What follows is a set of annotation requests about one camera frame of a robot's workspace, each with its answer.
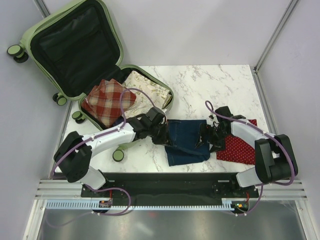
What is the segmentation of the blue denim jeans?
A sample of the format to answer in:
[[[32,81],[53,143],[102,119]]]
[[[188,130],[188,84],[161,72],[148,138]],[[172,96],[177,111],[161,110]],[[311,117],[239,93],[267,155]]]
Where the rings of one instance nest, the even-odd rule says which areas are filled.
[[[170,167],[202,163],[211,157],[208,142],[197,146],[200,138],[200,126],[206,123],[205,119],[168,120],[170,142],[164,148]]]

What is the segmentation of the red polka dot cloth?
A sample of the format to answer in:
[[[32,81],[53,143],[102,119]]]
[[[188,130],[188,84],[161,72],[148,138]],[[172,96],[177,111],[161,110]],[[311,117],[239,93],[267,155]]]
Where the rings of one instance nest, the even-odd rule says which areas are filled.
[[[216,159],[245,165],[255,165],[255,150],[239,137],[228,135],[225,139],[225,149],[216,152]]]

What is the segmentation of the cream printed garment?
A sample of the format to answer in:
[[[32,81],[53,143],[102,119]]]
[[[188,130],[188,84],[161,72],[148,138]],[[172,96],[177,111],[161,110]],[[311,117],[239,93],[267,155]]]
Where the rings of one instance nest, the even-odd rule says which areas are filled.
[[[137,71],[132,71],[124,82],[124,86],[143,91],[159,109],[165,109],[172,100],[170,90],[151,81]],[[151,101],[140,91],[134,90],[136,95],[134,104],[124,112],[126,118],[132,118],[140,114],[146,114],[152,107]]]

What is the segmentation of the red plaid shirt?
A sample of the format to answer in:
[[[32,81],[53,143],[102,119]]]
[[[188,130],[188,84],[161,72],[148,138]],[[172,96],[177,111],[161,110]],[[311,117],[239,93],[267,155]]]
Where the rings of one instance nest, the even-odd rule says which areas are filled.
[[[102,128],[110,128],[122,115],[121,110],[127,111],[137,99],[135,93],[125,89],[115,79],[103,79],[84,98],[81,108],[100,123]]]

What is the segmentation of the purple garment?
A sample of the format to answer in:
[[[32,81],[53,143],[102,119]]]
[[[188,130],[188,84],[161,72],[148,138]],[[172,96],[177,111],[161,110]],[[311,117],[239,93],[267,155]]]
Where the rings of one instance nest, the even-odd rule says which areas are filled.
[[[122,116],[118,117],[115,122],[112,124],[112,126],[117,126],[117,125],[120,125],[124,122],[124,118]]]

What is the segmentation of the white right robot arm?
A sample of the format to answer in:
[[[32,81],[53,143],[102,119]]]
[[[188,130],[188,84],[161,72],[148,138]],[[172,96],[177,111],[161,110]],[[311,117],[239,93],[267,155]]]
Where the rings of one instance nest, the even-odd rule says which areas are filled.
[[[205,105],[217,122],[200,125],[196,146],[209,144],[219,160],[251,166],[235,174],[229,184],[233,196],[242,196],[248,187],[292,184],[298,166],[287,135],[266,132],[244,116],[233,115],[228,106],[214,110],[209,101]]]

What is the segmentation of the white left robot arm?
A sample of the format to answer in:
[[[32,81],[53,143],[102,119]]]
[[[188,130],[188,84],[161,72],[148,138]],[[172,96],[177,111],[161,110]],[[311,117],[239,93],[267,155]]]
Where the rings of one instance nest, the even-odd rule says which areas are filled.
[[[166,111],[152,107],[147,113],[125,119],[123,123],[92,134],[67,135],[53,159],[69,183],[81,182],[99,197],[106,196],[110,185],[103,173],[90,166],[91,159],[115,146],[151,137],[157,144],[166,138]]]

